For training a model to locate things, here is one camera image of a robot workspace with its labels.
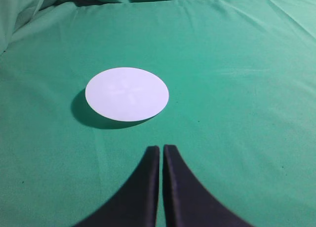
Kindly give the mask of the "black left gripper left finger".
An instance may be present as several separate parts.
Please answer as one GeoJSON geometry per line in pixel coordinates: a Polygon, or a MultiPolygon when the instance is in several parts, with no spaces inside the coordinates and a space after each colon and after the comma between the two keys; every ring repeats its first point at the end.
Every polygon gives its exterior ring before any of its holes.
{"type": "Polygon", "coordinates": [[[77,227],[154,227],[159,195],[158,146],[146,148],[139,164],[120,189],[77,227]]]}

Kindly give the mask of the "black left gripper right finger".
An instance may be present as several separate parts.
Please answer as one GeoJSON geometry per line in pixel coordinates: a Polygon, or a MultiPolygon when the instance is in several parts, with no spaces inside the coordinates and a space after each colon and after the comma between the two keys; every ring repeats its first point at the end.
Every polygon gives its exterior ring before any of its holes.
{"type": "Polygon", "coordinates": [[[168,227],[249,227],[196,178],[175,145],[163,148],[162,195],[168,227]]]}

